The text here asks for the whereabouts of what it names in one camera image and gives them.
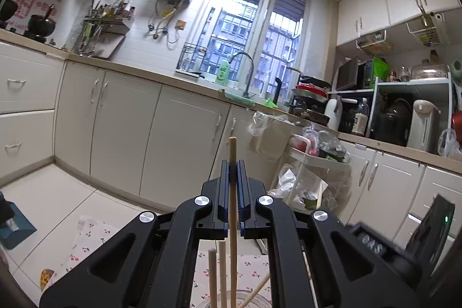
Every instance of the green dish soap bottle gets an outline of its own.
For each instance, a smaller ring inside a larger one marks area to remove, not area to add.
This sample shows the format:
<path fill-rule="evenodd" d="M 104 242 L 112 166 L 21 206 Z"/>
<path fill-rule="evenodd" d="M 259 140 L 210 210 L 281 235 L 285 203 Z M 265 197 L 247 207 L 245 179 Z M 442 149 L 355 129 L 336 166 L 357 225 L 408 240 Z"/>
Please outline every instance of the green dish soap bottle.
<path fill-rule="evenodd" d="M 216 84 L 226 85 L 228 83 L 228 76 L 230 74 L 230 63 L 227 59 L 224 59 L 218 67 L 217 78 L 215 79 Z"/>

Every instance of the black pot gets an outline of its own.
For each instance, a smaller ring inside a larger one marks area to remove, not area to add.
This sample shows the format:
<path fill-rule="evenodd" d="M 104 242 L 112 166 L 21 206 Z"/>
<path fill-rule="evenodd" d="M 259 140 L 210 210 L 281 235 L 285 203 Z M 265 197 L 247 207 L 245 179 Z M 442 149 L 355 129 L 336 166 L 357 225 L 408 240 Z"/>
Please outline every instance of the black pot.
<path fill-rule="evenodd" d="M 45 16 L 42 15 L 32 15 L 27 23 L 27 30 L 35 35 L 48 37 L 55 31 L 56 22 L 49 19 L 51 11 L 55 8 L 55 5 L 52 4 L 48 9 Z"/>
<path fill-rule="evenodd" d="M 18 4 L 14 0 L 6 0 L 0 10 L 0 20 L 7 21 L 11 19 L 18 9 Z"/>

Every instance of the tile floor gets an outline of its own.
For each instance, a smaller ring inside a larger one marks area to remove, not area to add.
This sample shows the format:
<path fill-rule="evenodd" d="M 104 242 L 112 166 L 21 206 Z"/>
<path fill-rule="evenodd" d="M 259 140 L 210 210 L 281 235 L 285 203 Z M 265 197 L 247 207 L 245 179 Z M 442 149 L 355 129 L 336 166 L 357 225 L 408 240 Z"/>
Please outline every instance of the tile floor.
<path fill-rule="evenodd" d="M 80 216 L 90 216 L 121 229 L 138 213 L 151 209 L 87 185 L 54 164 L 0 190 L 37 228 L 12 250 L 4 250 L 10 272 L 36 305 L 42 295 L 40 273 L 43 269 L 57 270 L 64 261 L 75 239 Z M 199 244 L 201 251 L 212 247 L 216 247 L 213 240 L 201 240 Z M 253 240 L 240 237 L 238 250 L 240 254 L 261 254 Z"/>

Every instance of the drawer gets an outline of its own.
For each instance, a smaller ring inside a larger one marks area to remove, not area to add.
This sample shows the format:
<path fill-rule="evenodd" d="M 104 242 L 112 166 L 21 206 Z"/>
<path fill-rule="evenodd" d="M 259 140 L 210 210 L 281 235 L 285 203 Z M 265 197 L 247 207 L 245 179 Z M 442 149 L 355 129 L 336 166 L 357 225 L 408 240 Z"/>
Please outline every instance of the drawer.
<path fill-rule="evenodd" d="M 52 156 L 54 112 L 0 115 L 0 178 Z"/>
<path fill-rule="evenodd" d="M 64 62 L 0 43 L 0 113 L 55 108 Z"/>
<path fill-rule="evenodd" d="M 418 218 L 409 214 L 406 220 L 404 221 L 403 225 L 401 226 L 398 232 L 398 235 L 396 235 L 396 238 L 394 239 L 394 243 L 400 246 L 402 249 L 404 249 L 407 245 L 407 242 L 411 238 L 413 232 L 417 229 L 417 226 L 420 225 L 420 222 L 421 221 Z M 446 254 L 449 252 L 454 241 L 455 239 L 453 237 L 448 236 L 435 269 L 438 267 L 440 262 L 444 259 Z"/>
<path fill-rule="evenodd" d="M 462 224 L 462 177 L 427 167 L 410 213 L 418 218 L 427 214 L 436 195 L 456 205 L 449 233 L 457 236 Z"/>

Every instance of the white thermos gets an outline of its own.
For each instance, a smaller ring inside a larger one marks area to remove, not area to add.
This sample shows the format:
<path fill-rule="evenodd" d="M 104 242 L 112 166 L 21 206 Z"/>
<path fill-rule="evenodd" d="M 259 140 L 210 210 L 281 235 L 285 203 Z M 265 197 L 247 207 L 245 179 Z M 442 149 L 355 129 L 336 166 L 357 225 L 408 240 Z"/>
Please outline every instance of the white thermos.
<path fill-rule="evenodd" d="M 327 123 L 327 127 L 334 131 L 338 131 L 342 112 L 342 98 L 338 94 L 334 95 L 333 98 L 329 99 L 326 105 L 326 110 L 324 110 L 324 115 L 330 118 Z"/>

